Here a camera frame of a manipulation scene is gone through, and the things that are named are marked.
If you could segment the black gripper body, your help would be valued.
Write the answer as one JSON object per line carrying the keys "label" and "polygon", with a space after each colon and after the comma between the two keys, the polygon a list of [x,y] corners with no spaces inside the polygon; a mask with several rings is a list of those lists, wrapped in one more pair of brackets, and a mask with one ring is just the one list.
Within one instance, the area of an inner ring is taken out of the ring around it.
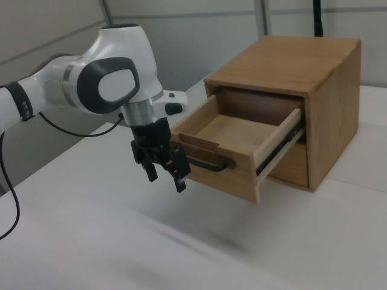
{"label": "black gripper body", "polygon": [[137,164],[143,163],[146,156],[153,162],[168,162],[171,130],[167,118],[153,123],[132,126],[134,140],[131,141],[134,159]]}

